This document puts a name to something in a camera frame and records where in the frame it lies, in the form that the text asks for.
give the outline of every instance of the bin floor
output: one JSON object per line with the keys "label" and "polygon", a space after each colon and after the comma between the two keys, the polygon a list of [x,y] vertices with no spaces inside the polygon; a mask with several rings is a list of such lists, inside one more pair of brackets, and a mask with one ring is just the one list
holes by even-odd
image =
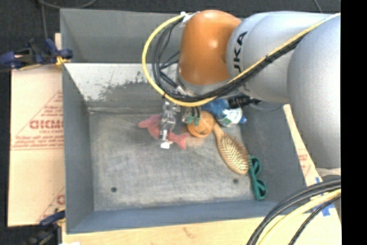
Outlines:
{"label": "bin floor", "polygon": [[[254,199],[248,175],[231,171],[214,134],[190,136],[186,149],[162,149],[138,123],[152,114],[90,112],[93,190],[96,211]],[[241,140],[240,126],[224,128]],[[177,123],[176,134],[186,132]]]}

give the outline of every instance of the brush bristles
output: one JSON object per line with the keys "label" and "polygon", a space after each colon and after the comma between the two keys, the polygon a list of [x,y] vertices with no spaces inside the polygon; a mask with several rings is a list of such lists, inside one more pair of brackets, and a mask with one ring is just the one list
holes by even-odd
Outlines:
{"label": "brush bristles", "polygon": [[218,146],[226,164],[238,174],[246,174],[249,168],[249,154],[242,144],[229,135],[224,135]]}

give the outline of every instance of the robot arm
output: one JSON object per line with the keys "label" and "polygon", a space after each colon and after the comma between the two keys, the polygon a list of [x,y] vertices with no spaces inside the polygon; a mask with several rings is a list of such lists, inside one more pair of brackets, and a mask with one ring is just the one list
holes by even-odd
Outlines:
{"label": "robot arm", "polygon": [[[340,15],[318,13],[259,13],[240,21],[201,11],[182,33],[176,82],[184,93],[155,89],[180,106],[200,106],[233,89],[289,103],[316,166],[340,168],[340,23]],[[245,74],[240,87],[229,87]]]}

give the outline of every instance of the orange device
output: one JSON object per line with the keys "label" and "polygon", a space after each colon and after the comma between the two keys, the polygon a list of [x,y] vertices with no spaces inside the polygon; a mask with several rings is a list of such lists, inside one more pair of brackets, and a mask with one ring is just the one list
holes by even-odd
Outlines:
{"label": "orange device", "polygon": [[201,11],[187,22],[182,34],[178,71],[184,81],[210,85],[229,79],[226,51],[240,20],[219,10]]}

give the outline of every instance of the yellow cable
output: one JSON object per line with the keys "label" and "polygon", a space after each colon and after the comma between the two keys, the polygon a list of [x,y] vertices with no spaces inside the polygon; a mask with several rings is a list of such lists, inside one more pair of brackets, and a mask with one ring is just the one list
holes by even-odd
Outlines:
{"label": "yellow cable", "polygon": [[[294,42],[296,39],[306,35],[307,33],[309,33],[310,31],[312,31],[313,29],[317,28],[319,25],[323,24],[324,22],[339,16],[340,13],[337,14],[333,14],[319,22],[317,22],[316,24],[313,24],[312,26],[308,27],[307,29],[303,30],[302,32],[298,33],[297,35],[293,36],[292,38],[290,38],[288,41],[286,41],[285,43],[283,43],[281,46],[275,48],[272,52],[270,52],[268,55],[266,55],[266,57],[263,57],[262,59],[260,59],[259,61],[257,61],[256,63],[254,63],[252,66],[248,67],[246,70],[244,70],[243,72],[241,72],[240,74],[238,74],[236,77],[234,77],[232,80],[230,80],[228,83],[231,83],[239,78],[241,78],[243,75],[245,75],[246,73],[248,73],[250,70],[252,70],[254,67],[256,67],[257,65],[259,65],[260,63],[262,63],[266,58],[268,58],[269,56],[275,54],[276,52],[282,50],[284,47],[290,45],[292,42]],[[159,94],[161,94],[164,98],[166,98],[167,100],[180,105],[180,106],[185,106],[185,107],[196,107],[196,106],[201,106],[207,102],[210,102],[212,100],[214,100],[217,96],[213,96],[211,98],[206,98],[206,99],[202,99],[202,100],[198,100],[195,102],[183,102],[180,101],[178,99],[174,99],[173,97],[169,96],[163,89],[161,89],[154,81],[153,79],[150,77],[147,66],[146,66],[146,56],[147,56],[147,52],[149,50],[149,46],[152,42],[152,40],[154,39],[154,37],[161,31],[163,30],[165,27],[167,27],[168,25],[172,24],[173,22],[176,22],[177,20],[179,20],[180,18],[184,18],[186,15],[178,15],[176,17],[173,17],[167,21],[165,21],[164,23],[160,24],[153,32],[152,34],[149,36],[149,38],[147,39],[144,48],[143,48],[143,55],[142,55],[142,67],[143,67],[143,72],[145,77],[147,78],[148,82],[151,84],[151,86],[153,87],[153,89],[155,89]]]}
{"label": "yellow cable", "polygon": [[203,105],[211,100],[213,100],[215,97],[213,98],[208,98],[208,99],[204,99],[204,100],[200,100],[198,102],[183,102],[177,99],[172,98],[171,96],[167,95],[165,93],[165,91],[163,89],[161,89],[154,81],[153,79],[150,77],[149,75],[149,71],[147,69],[147,64],[146,64],[146,56],[147,56],[147,52],[149,49],[149,46],[152,42],[152,40],[154,39],[154,37],[161,31],[163,30],[165,27],[167,27],[168,25],[172,24],[173,22],[178,21],[180,18],[185,17],[185,15],[178,15],[176,17],[173,17],[167,21],[165,21],[164,23],[162,23],[161,25],[159,25],[153,32],[152,34],[149,36],[148,40],[146,41],[144,48],[143,48],[143,55],[142,55],[142,67],[143,67],[143,72],[145,77],[147,78],[148,82],[151,84],[151,86],[153,87],[153,89],[155,89],[159,94],[161,94],[162,96],[164,96],[167,100],[180,105],[180,106],[186,106],[186,107],[194,107],[194,106],[200,106]]}
{"label": "yellow cable", "polygon": [[261,241],[259,242],[259,245],[265,245],[266,242],[271,238],[271,236],[274,234],[274,232],[276,232],[281,226],[285,225],[287,222],[291,221],[292,219],[294,219],[295,217],[305,213],[306,211],[310,210],[311,208],[316,207],[317,205],[320,205],[326,201],[331,200],[332,198],[334,198],[335,196],[341,194],[341,189],[335,190],[333,192],[330,192],[328,194],[324,194],[322,196],[319,196],[311,201],[309,201],[308,203],[306,203],[305,205],[295,209],[294,211],[292,211],[291,213],[289,213],[288,215],[286,215],[285,217],[283,217],[282,219],[280,219],[277,223],[275,223],[270,229],[269,231],[267,231],[267,233],[264,235],[264,237],[261,239]]}

